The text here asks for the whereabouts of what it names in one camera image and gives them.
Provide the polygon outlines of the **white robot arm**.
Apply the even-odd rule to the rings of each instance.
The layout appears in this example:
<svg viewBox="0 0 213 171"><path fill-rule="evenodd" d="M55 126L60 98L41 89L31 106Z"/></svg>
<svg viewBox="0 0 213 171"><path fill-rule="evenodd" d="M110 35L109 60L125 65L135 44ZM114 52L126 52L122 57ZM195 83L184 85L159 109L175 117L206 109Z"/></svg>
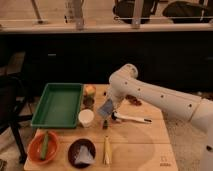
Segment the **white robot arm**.
<svg viewBox="0 0 213 171"><path fill-rule="evenodd" d="M125 96L131 95L190 122L207 134L200 171L213 171L213 101L141 82L137 76L138 70L132 64L126 64L111 74L107 96L112 100L113 108L119 108Z"/></svg>

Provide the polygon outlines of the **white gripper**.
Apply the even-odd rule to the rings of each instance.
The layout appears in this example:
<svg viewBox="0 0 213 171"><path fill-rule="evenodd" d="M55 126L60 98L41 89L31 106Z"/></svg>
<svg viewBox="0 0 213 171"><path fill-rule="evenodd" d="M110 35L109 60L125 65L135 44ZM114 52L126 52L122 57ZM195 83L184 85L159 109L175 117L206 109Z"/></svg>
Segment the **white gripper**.
<svg viewBox="0 0 213 171"><path fill-rule="evenodd" d="M122 101L124 100L123 96L114 95L112 93L108 94L108 98L112 101L112 104L115 110L117 110L121 106Z"/></svg>

